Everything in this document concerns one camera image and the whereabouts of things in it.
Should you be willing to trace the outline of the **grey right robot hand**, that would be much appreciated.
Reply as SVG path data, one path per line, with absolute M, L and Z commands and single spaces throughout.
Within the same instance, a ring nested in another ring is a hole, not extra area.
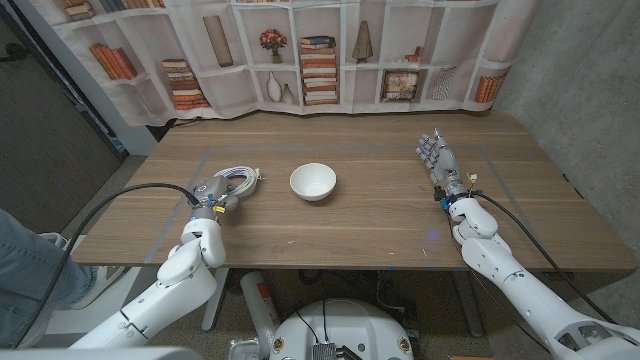
M 437 128 L 432 136 L 422 135 L 416 153 L 429 170 L 435 201 L 454 203 L 460 197 L 470 197 L 470 190 L 464 186 L 459 173 L 457 160 Z

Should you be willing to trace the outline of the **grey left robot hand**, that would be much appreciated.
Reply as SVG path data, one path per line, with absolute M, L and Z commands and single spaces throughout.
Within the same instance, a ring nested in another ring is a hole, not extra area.
M 193 191 L 199 204 L 192 207 L 192 218 L 218 220 L 220 212 L 215 207 L 221 207 L 225 211 L 234 210 L 239 197 L 232 194 L 233 189 L 231 181 L 221 175 L 199 182 Z

